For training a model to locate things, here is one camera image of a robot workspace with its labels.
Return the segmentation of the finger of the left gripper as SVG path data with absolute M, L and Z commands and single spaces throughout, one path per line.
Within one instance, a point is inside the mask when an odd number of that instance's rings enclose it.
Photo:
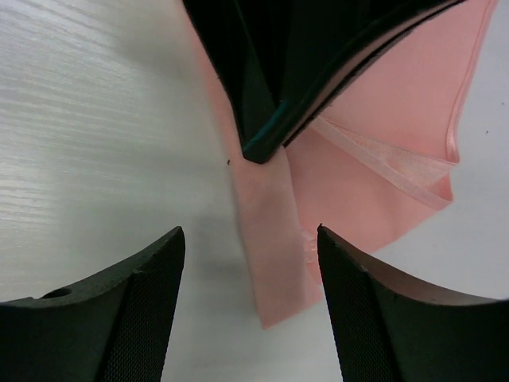
M 282 83 L 294 2 L 184 4 L 229 99 L 242 156 L 257 164 L 283 146 Z
M 363 70 L 454 1 L 296 1 L 282 83 L 288 146 Z

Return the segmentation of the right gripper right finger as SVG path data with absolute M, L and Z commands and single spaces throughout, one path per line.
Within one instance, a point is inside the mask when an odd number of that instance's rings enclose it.
M 507 301 L 418 279 L 325 226 L 317 253 L 344 380 L 507 380 Z

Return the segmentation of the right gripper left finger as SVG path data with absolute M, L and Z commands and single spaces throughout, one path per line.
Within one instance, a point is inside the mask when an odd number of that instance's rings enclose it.
M 1 304 L 3 381 L 159 381 L 185 263 L 180 227 L 40 298 Z

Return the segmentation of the pink cloth napkin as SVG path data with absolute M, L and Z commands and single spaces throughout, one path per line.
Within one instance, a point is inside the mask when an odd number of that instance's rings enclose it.
M 373 252 L 453 201 L 457 126 L 495 8 L 467 1 L 417 27 L 263 165 L 242 157 L 227 95 L 191 32 L 263 328 L 320 300 L 320 224 Z

